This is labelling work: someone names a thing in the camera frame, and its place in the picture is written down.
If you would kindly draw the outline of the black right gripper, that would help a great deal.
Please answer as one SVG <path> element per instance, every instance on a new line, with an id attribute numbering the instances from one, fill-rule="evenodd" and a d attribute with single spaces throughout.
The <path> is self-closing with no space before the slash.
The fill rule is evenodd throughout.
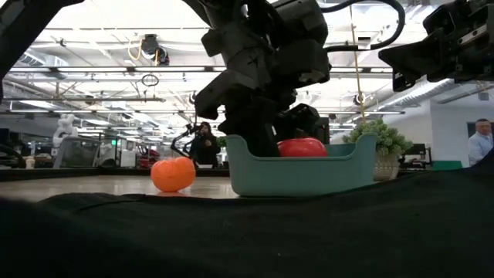
<path id="1" fill-rule="evenodd" d="M 455 0 L 440 5 L 423 21 L 428 36 L 381 50 L 378 57 L 392 69 L 395 93 L 422 78 L 456 83 L 493 80 L 493 0 Z"/>

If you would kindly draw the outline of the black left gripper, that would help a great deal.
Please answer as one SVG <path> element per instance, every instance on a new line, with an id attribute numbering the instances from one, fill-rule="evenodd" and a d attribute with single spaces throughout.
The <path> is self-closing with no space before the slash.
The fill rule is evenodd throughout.
<path id="1" fill-rule="evenodd" d="M 235 22 L 211 29 L 201 38 L 207 54 L 221 55 L 226 69 L 197 94 L 195 112 L 215 119 L 224 105 L 225 120 L 218 129 L 242 137 L 257 157 L 278 157 L 276 140 L 314 137 L 330 143 L 329 118 L 321 117 L 314 107 L 301 103 L 279 114 L 277 110 L 277 103 L 293 102 L 295 89 L 329 80 L 329 60 L 323 49 L 327 25 L 299 22 L 286 31 L 286 35 L 275 33 L 273 46 Z M 269 100 L 252 100 L 256 97 Z"/>

